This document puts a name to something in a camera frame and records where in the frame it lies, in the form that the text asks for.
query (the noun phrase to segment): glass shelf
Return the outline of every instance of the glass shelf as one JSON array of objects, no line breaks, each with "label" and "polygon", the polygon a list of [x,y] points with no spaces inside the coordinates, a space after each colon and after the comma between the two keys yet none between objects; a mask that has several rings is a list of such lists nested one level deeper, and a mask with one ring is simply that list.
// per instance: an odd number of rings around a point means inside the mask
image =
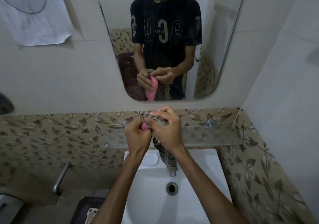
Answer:
[{"label": "glass shelf", "polygon": [[[182,127],[184,144],[187,147],[212,147],[240,145],[241,140],[232,126],[198,126]],[[110,149],[127,148],[124,129],[108,130],[104,137],[103,147]]]}]

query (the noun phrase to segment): white ceramic sink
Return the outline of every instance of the white ceramic sink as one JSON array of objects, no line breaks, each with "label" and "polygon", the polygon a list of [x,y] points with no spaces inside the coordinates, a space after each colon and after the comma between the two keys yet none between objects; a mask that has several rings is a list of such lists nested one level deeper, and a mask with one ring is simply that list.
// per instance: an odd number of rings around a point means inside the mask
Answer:
[{"label": "white ceramic sink", "polygon": [[[189,152],[221,192],[232,201],[216,150],[194,149]],[[178,186],[174,196],[166,191],[170,182]],[[149,150],[135,175],[122,224],[209,224],[209,221],[181,167],[178,165],[177,176],[171,177],[158,151]]]}]

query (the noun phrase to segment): hand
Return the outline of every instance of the hand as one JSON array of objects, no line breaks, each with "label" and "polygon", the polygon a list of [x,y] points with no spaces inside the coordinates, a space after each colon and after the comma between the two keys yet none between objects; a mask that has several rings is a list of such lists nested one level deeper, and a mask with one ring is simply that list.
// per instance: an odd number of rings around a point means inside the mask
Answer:
[{"label": "hand", "polygon": [[163,147],[173,155],[182,150],[184,144],[181,135],[181,119],[175,114],[174,110],[169,106],[164,106],[150,114],[159,116],[169,122],[169,125],[162,127],[153,119],[144,118],[144,121],[153,129]]},{"label": "hand", "polygon": [[148,89],[149,91],[153,91],[153,83],[152,81],[149,79],[150,74],[147,73],[146,69],[141,70],[138,73],[138,84],[141,85],[144,89]]},{"label": "hand", "polygon": [[148,150],[153,135],[150,129],[140,131],[139,126],[142,122],[142,119],[137,117],[125,127],[129,153],[130,155],[141,158],[140,160],[143,159]]},{"label": "hand", "polygon": [[174,78],[176,77],[171,67],[157,68],[154,72],[151,73],[151,76],[156,76],[156,79],[162,84],[172,84]]}]

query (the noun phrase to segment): left hand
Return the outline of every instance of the left hand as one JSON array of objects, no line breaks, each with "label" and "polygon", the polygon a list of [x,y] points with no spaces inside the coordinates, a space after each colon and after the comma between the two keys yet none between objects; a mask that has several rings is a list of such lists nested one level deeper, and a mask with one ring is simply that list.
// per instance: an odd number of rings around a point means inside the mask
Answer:
[{"label": "left hand", "polygon": [[162,84],[172,84],[174,78],[176,77],[171,67],[157,68],[154,72],[151,73],[151,76],[156,76],[156,79]]},{"label": "left hand", "polygon": [[150,146],[153,134],[150,129],[140,131],[141,123],[143,123],[142,119],[137,117],[125,127],[125,134],[130,155],[142,159]]}]

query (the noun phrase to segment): black t-shirt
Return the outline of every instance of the black t-shirt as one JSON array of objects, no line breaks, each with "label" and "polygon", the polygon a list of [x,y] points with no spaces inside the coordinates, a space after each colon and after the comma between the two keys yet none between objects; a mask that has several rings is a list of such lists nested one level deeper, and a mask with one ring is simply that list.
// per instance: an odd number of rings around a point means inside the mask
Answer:
[{"label": "black t-shirt", "polygon": [[[176,67],[185,60],[185,47],[202,43],[199,4],[195,0],[135,0],[131,5],[132,42],[144,44],[147,69]],[[170,85],[172,99],[184,97],[183,75]]]}]

